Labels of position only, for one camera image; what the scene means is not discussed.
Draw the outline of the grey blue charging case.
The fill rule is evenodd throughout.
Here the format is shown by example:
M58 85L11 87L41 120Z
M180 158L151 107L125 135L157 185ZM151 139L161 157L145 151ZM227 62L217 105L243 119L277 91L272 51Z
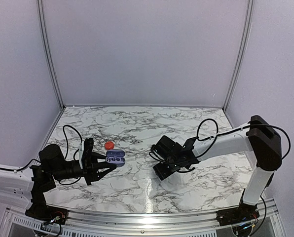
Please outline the grey blue charging case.
M106 162L115 164L117 167L125 165L125 152L123 150L107 150L106 151Z

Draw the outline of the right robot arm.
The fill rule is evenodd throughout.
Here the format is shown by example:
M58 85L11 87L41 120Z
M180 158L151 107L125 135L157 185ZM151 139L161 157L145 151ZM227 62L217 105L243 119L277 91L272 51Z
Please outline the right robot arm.
M282 132L287 141L287 132L268 124L261 116L255 115L250 121L226 132L217 131L215 135L200 138L198 135L185 141L183 145L164 135L152 145L149 156L158 163L153 167L160 180L164 180L182 168L193 171L193 164L210 158L239 152L253 152L256 164L243 191L238 207L233 216L238 221L249 217L257 205L263 191L268 187L272 176L277 171L289 151L282 153Z

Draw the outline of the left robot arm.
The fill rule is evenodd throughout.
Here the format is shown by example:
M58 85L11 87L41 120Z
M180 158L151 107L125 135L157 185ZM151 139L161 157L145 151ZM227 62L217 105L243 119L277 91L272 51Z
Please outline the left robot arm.
M81 139L73 159L67 160L60 147L51 144L40 151L36 165L0 165L0 203L23 208L32 218L64 223L67 210L49 206L44 197L56 188L56 181L84 178L91 185L125 164L124 151L108 150L102 155L93 146L92 138Z

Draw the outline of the red earbud charging case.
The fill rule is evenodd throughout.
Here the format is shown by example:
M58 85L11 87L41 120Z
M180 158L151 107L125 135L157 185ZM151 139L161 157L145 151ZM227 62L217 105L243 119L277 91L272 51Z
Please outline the red earbud charging case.
M114 149L114 143L112 141L105 142L104 147L106 150L112 150Z

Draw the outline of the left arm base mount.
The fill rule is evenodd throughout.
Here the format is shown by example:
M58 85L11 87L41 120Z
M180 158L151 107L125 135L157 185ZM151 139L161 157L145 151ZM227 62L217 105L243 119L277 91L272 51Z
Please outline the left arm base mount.
M41 220L46 224L63 225L66 222L67 214L67 209L48 205L43 193L32 197L31 206L25 211L26 216Z

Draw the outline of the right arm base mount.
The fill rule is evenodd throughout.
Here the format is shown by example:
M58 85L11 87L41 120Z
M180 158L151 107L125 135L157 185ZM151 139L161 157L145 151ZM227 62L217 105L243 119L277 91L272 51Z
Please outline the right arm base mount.
M217 211L216 220L220 226L226 226L257 219L259 216L257 204L245 204L242 195L237 207Z

